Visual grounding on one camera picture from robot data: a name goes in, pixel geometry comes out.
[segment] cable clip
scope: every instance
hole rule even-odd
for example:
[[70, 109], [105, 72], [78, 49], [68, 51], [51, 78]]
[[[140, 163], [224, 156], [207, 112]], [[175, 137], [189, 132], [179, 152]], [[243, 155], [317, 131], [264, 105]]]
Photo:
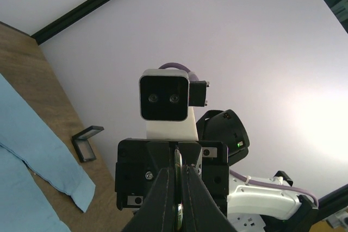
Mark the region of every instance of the cable clip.
[[244, 182], [244, 184], [245, 184], [245, 185], [248, 185], [249, 180], [251, 180], [251, 177], [250, 177], [250, 176], [246, 176], [246, 181]]

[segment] wooden table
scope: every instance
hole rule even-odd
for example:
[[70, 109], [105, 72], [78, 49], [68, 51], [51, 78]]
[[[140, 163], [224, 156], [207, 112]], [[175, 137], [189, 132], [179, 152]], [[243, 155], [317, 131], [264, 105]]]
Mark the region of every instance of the wooden table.
[[[66, 144], [78, 161], [70, 138], [83, 130], [84, 126], [50, 65], [34, 39], [1, 24], [0, 73]], [[32, 172], [31, 174], [60, 219], [72, 232], [121, 231], [133, 214], [129, 210], [117, 209], [114, 180], [98, 150], [94, 145], [92, 147], [97, 160], [81, 166], [96, 184], [96, 191], [84, 214], [69, 196], [57, 191]]]

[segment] camera lens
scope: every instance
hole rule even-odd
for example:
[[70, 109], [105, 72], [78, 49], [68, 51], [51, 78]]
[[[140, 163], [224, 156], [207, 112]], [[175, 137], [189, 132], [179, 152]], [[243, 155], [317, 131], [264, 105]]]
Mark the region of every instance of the camera lens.
[[150, 103], [155, 103], [158, 101], [158, 96], [153, 93], [148, 97], [148, 100]]
[[171, 103], [178, 103], [179, 102], [179, 95], [172, 95], [169, 98], [169, 100], [170, 100]]

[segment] blue cloth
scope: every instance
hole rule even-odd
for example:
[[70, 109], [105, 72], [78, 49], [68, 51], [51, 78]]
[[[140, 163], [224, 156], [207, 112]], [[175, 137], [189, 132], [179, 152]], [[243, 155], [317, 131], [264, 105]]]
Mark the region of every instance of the blue cloth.
[[[52, 132], [1, 74], [0, 146], [23, 160], [30, 169], [48, 181], [57, 190], [71, 196], [76, 206], [83, 212], [87, 211], [94, 196], [95, 184], [76, 162], [65, 144]], [[7, 166], [1, 160], [1, 172], [5, 168]], [[17, 169], [13, 170], [13, 175], [17, 175], [16, 171]], [[27, 181], [28, 186], [32, 186], [30, 183], [33, 181]], [[6, 182], [8, 182], [7, 185], [0, 186], [0, 194], [2, 195], [11, 193], [10, 190], [12, 188], [9, 184], [13, 184], [13, 189], [15, 189], [17, 184], [13, 183], [11, 176], [9, 176]], [[18, 204], [18, 208], [22, 207], [20, 200], [14, 200], [13, 203]], [[3, 216], [4, 212], [7, 213], [7, 210], [2, 207], [2, 202], [0, 204], [0, 216]], [[31, 201], [31, 204], [33, 207], [29, 208], [30, 202], [26, 203], [28, 207], [26, 211], [31, 212], [34, 211], [35, 207], [39, 207], [35, 204], [34, 200]], [[41, 208], [47, 208], [47, 204], [41, 205]], [[2, 229], [1, 222], [0, 231], [11, 232], [11, 230]]]
[[70, 232], [25, 164], [0, 147], [0, 231]]

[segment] purple cable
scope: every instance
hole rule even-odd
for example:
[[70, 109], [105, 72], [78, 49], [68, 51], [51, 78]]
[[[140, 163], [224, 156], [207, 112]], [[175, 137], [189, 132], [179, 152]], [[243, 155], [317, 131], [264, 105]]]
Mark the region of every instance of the purple cable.
[[176, 68], [179, 70], [184, 70], [189, 74], [190, 81], [199, 81], [197, 75], [182, 64], [179, 64], [177, 62], [168, 62], [167, 64], [164, 64], [163, 66], [161, 66], [159, 69], [167, 69], [167, 68]]
[[[236, 177], [237, 179], [240, 179], [240, 180], [243, 181], [243, 182], [246, 182], [246, 181], [247, 181], [247, 178], [246, 178], [246, 177], [244, 177], [243, 175], [238, 174], [237, 172], [234, 172], [234, 171], [232, 171], [232, 170], [229, 170], [229, 173], [230, 173], [232, 176]], [[298, 188], [298, 187], [288, 187], [288, 186], [284, 186], [284, 185], [268, 184], [268, 183], [265, 183], [265, 182], [256, 181], [256, 180], [252, 180], [252, 179], [250, 179], [248, 183], [251, 184], [251, 185], [255, 185], [255, 186], [270, 187], [270, 188], [272, 188], [272, 189], [279, 189], [279, 190], [290, 190], [290, 191], [298, 192], [298, 193], [300, 193], [300, 194], [308, 195], [308, 196], [310, 196], [310, 197], [313, 199], [314, 204], [315, 204], [317, 207], [319, 207], [319, 201], [318, 201], [318, 199], [316, 198], [316, 196], [315, 196], [313, 193], [311, 193], [311, 192], [309, 192], [309, 191], [307, 191], [307, 190], [303, 190], [303, 189], [300, 189], [300, 188]]]

